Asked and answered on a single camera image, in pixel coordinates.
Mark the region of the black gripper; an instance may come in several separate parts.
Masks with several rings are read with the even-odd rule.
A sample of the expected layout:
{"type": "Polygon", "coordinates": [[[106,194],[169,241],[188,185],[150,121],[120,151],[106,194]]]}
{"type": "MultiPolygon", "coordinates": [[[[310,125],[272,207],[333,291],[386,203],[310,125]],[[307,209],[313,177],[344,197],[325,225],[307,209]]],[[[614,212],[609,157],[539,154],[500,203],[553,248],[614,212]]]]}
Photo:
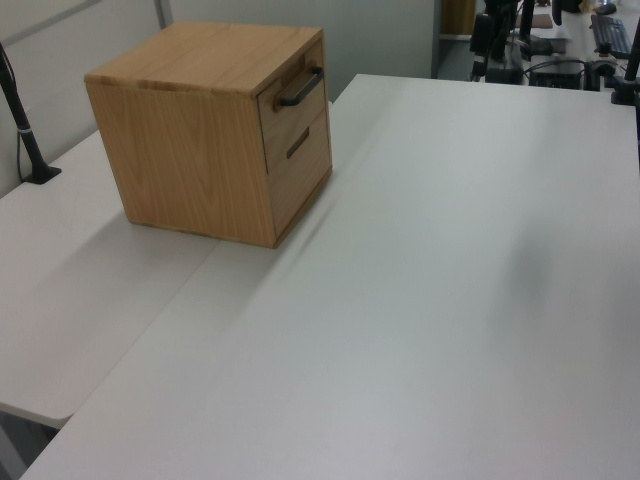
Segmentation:
{"type": "Polygon", "coordinates": [[[470,51],[474,57],[471,81],[478,82],[486,76],[488,57],[486,56],[492,42],[493,17],[486,13],[478,13],[474,19],[473,32],[470,39],[470,51]]]}

